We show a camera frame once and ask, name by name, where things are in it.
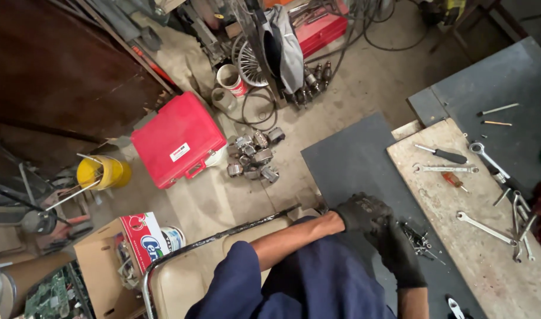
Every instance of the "brown wooden panel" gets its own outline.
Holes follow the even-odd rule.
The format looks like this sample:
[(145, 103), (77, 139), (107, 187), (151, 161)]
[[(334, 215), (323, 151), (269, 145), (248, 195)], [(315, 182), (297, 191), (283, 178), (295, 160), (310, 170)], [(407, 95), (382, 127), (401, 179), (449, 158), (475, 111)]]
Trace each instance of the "brown wooden panel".
[[(40, 169), (39, 174), (51, 178), (62, 169), (79, 161), (76, 153), (89, 153), (98, 144), (80, 141), (69, 137), (40, 133), (27, 129), (0, 124), (1, 143), (12, 155), (29, 161)], [(9, 172), (18, 172), (9, 163), (0, 161), (0, 178)]]
[(48, 1), (0, 1), (0, 118), (99, 139), (128, 132), (162, 86), (110, 39)]

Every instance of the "toolbox handle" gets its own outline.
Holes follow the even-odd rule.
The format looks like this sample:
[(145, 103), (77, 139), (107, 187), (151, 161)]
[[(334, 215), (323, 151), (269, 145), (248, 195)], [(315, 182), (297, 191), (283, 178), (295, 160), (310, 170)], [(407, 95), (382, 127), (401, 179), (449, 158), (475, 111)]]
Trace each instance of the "toolbox handle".
[(190, 170), (187, 170), (185, 172), (185, 175), (186, 175), (186, 178), (187, 179), (191, 179), (192, 177), (196, 176), (199, 172), (203, 171), (204, 168), (206, 168), (207, 166), (205, 166), (205, 162), (203, 161), (203, 159), (200, 161), (200, 166), (198, 168), (196, 168), (196, 170), (194, 170), (191, 174), (190, 174)]

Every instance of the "black glove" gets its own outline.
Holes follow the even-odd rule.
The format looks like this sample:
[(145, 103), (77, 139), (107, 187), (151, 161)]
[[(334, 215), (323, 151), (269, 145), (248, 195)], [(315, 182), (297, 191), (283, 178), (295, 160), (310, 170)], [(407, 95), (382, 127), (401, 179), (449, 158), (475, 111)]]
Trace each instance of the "black glove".
[(393, 210), (375, 196), (367, 196), (364, 192), (353, 194), (345, 203), (341, 203), (332, 211), (338, 213), (344, 222), (344, 232), (371, 232), (380, 217), (393, 214)]
[(381, 262), (395, 275), (398, 289), (428, 286), (420, 271), (414, 248), (395, 216), (391, 214), (377, 219), (370, 235), (375, 240), (373, 245), (379, 251)]

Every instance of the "forearm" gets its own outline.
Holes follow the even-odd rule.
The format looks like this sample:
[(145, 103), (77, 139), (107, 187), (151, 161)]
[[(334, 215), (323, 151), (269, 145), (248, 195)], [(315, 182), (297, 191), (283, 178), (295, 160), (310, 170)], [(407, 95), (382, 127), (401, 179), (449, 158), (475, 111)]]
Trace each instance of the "forearm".
[(263, 236), (251, 242), (251, 246), (259, 256), (261, 271), (265, 271), (309, 243), (344, 229), (339, 215), (327, 212), (318, 218)]
[(399, 289), (398, 318), (428, 319), (428, 288)]

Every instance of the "red plastic case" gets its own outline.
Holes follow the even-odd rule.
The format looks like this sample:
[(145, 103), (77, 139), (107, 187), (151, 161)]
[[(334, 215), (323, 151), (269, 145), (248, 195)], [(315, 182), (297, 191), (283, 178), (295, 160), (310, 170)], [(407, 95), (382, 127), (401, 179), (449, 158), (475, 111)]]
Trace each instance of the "red plastic case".
[[(338, 6), (344, 14), (349, 11), (342, 0), (338, 0)], [(343, 36), (346, 29), (347, 19), (333, 14), (328, 14), (314, 23), (297, 28), (296, 37), (304, 58), (308, 58), (333, 40)]]
[(158, 188), (168, 188), (183, 176), (196, 176), (206, 167), (210, 153), (227, 143), (191, 92), (173, 98), (130, 139)]

